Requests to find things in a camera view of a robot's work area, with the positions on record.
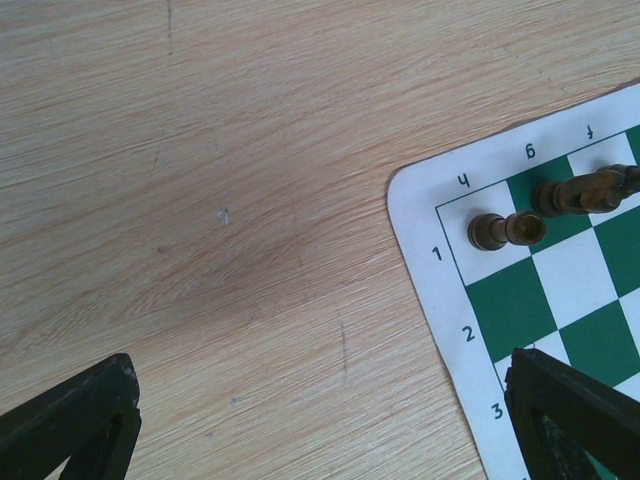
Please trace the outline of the dark brown chess piece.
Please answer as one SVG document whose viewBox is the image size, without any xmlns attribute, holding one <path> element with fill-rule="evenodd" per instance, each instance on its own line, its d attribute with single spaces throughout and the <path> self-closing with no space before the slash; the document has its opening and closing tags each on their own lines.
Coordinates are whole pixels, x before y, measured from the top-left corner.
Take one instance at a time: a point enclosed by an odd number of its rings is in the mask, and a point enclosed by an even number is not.
<svg viewBox="0 0 640 480">
<path fill-rule="evenodd" d="M 614 164 L 608 166 L 607 170 L 615 171 L 624 177 L 619 187 L 621 199 L 626 199 L 640 191 L 640 172 L 637 165 Z"/>
<path fill-rule="evenodd" d="M 507 244 L 532 246 L 546 235 L 544 219 L 534 211 L 522 211 L 503 217 L 485 213 L 474 217 L 467 227 L 470 243 L 482 251 L 497 251 Z"/>
</svg>

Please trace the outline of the dark brown knight piece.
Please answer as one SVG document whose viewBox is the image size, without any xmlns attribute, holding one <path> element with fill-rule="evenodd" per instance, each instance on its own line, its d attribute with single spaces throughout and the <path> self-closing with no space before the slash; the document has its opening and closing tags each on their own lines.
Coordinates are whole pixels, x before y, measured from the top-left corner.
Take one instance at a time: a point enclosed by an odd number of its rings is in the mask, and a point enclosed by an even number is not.
<svg viewBox="0 0 640 480">
<path fill-rule="evenodd" d="M 622 202 L 624 181 L 624 175 L 613 170 L 548 181 L 535 188 L 531 202 L 544 217 L 609 213 Z"/>
</svg>

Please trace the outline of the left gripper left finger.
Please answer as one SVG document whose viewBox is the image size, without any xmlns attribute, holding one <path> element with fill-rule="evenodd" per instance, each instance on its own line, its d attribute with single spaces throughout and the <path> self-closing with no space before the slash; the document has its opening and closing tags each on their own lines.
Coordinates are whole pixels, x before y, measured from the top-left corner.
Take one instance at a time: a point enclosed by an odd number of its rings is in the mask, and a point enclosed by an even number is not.
<svg viewBox="0 0 640 480">
<path fill-rule="evenodd" d="M 1 416 L 1 477 L 123 479 L 141 429 L 131 357 L 116 353 Z"/>
</svg>

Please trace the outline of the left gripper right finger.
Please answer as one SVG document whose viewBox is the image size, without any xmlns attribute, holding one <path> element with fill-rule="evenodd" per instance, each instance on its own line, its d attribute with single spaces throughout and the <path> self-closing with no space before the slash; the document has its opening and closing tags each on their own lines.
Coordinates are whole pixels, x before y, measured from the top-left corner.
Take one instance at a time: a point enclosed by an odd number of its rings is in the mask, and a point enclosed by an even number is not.
<svg viewBox="0 0 640 480">
<path fill-rule="evenodd" d="M 505 402 L 532 479 L 639 477 L 639 402 L 538 349 L 516 348 Z"/>
</svg>

